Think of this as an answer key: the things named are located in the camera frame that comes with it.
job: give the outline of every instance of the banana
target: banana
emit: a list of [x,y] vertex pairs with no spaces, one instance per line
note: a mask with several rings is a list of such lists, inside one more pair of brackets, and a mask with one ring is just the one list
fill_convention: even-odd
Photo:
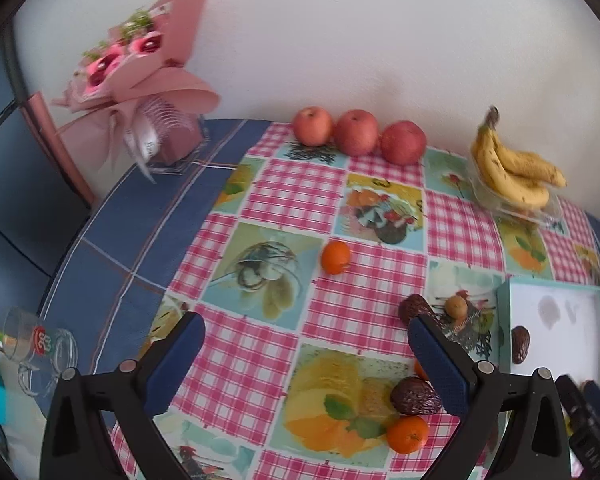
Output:
[[493,132],[493,142],[502,166],[510,173],[525,176],[531,180],[542,180],[555,187],[567,185],[567,180],[562,172],[537,153],[510,150],[500,142],[495,131]]
[[533,179],[507,173],[495,150],[494,131],[485,131],[478,150],[478,167],[488,175],[487,184],[502,196],[526,209],[542,209],[549,202],[549,191]]
[[487,130],[495,131],[496,124],[500,119],[500,113],[495,106],[490,106],[487,110],[487,114],[484,116],[484,122],[478,128],[478,133],[475,136],[474,142],[471,144],[471,154],[474,156],[474,160],[478,160],[478,150],[482,145],[482,138]]
[[488,132],[495,132],[496,124],[498,123],[498,119],[500,117],[500,113],[495,106],[490,106],[487,114],[484,117],[484,122],[478,128],[478,133],[475,136],[475,140],[471,145],[471,153],[474,156],[475,163],[478,166],[478,170],[480,170],[480,175],[484,180],[485,184],[489,186],[491,189],[494,189],[493,180],[487,173],[486,168],[484,167],[484,158],[482,157],[482,149],[484,147],[484,139],[487,136]]

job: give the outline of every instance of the bouquet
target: bouquet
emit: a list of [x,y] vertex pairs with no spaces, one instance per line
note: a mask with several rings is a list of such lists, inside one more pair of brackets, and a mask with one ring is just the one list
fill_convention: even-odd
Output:
[[200,114],[219,96],[184,70],[206,0],[158,0],[109,29],[107,40],[83,53],[56,105],[86,115],[60,132],[72,153],[95,168],[126,146],[141,171],[157,157],[172,163],[201,141]]

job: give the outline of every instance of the white wall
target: white wall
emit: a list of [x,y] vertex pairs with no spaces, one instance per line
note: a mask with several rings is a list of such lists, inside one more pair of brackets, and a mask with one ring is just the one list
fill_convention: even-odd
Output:
[[[16,33],[30,88],[60,95],[80,53],[153,1],[29,0]],[[600,217],[600,22],[582,0],[210,0],[197,46],[187,67],[222,96],[212,117],[366,108],[466,153],[495,104],[502,138],[558,164],[564,194]],[[116,178],[86,177],[100,193]]]

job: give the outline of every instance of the red apple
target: red apple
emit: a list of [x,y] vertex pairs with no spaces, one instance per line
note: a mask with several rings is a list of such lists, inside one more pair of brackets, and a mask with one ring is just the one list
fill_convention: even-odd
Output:
[[427,148],[427,137],[416,123],[398,121],[387,126],[380,137],[385,160],[398,166],[415,164]]
[[294,117],[293,129],[296,139],[305,146],[321,146],[331,137],[333,120],[324,108],[308,106]]
[[364,110],[349,110],[336,124],[333,140],[345,155],[371,153],[378,144],[378,121]]

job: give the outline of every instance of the table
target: table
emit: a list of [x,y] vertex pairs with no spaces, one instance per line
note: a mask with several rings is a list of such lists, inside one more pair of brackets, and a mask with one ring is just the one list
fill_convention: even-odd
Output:
[[[202,314],[205,346],[174,413],[157,419],[184,463],[195,456],[209,472],[224,464],[244,480],[418,477],[457,420],[424,417],[427,446],[406,456],[368,430],[389,416],[368,399],[413,373],[399,301],[419,293],[440,312],[444,298],[465,291],[495,307],[493,291],[508,274],[600,280],[599,246],[581,209],[560,199],[564,219],[539,231],[494,219],[472,200],[466,160],[445,150],[429,148],[420,164],[398,168],[379,155],[302,149],[289,124],[207,126],[209,140],[185,174],[157,175],[155,185],[138,170],[123,177],[70,250],[42,311],[74,332],[82,373],[137,358],[184,310]],[[332,238],[352,251],[338,276],[317,264]],[[254,245],[268,257],[291,256],[276,260],[283,268],[245,264]],[[258,288],[265,272],[272,275]],[[497,322],[483,321],[486,329],[469,330],[464,343],[496,362]],[[329,380],[334,373],[340,385]],[[327,396],[350,404],[348,420],[326,411]],[[40,399],[43,411],[48,402]],[[352,424],[365,424],[366,438],[347,431]],[[141,476],[117,427],[112,440],[125,469]]]

